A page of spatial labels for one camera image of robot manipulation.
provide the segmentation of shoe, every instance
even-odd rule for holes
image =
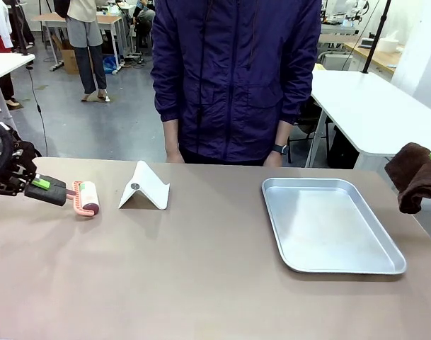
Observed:
[[[83,98],[81,99],[81,101],[88,101],[88,98],[89,98],[89,96],[91,95],[92,93],[90,93],[90,94],[85,94],[84,96],[83,96]]]
[[[107,90],[99,90],[99,92],[97,93],[97,98],[99,98],[99,99],[103,99],[105,102],[109,102],[109,101],[111,101],[111,100],[108,98]]]
[[[17,102],[17,101],[14,99],[14,97],[13,97],[13,98],[8,99],[8,100],[6,101],[6,105],[7,105],[9,108],[16,108],[16,107],[20,106],[20,103],[19,103],[19,102]]]

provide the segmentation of hand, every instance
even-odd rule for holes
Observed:
[[[269,168],[281,168],[282,156],[276,151],[272,151],[264,162],[264,166]]]
[[[182,158],[182,154],[180,154],[179,149],[172,151],[172,152],[166,152],[166,163],[177,163],[177,164],[184,164],[184,158]]]

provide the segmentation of concrete floor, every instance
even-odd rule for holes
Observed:
[[[64,69],[50,72],[52,52],[37,39],[30,50],[36,56],[32,71],[34,89],[42,109],[48,143],[48,156],[89,159],[144,160],[164,162],[163,131],[154,107],[150,77],[151,63],[141,69],[123,69],[107,75],[112,103],[82,103],[83,88],[78,75]],[[25,67],[12,74],[15,97],[24,108],[12,111],[20,136],[31,141],[44,155],[45,143],[30,78]],[[298,128],[293,138],[305,137]],[[311,141],[293,142],[292,164],[303,167]],[[315,167],[326,168],[326,145],[318,149]],[[416,215],[431,234],[431,211]]]

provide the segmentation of brown towel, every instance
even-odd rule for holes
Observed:
[[[399,190],[399,210],[418,213],[423,198],[431,198],[430,150],[409,143],[385,166],[385,171]]]

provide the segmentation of pink lint roller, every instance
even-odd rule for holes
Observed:
[[[78,215],[94,216],[99,212],[99,199],[96,185],[93,182],[75,181],[72,184],[73,193],[67,198],[74,201],[74,210]]]

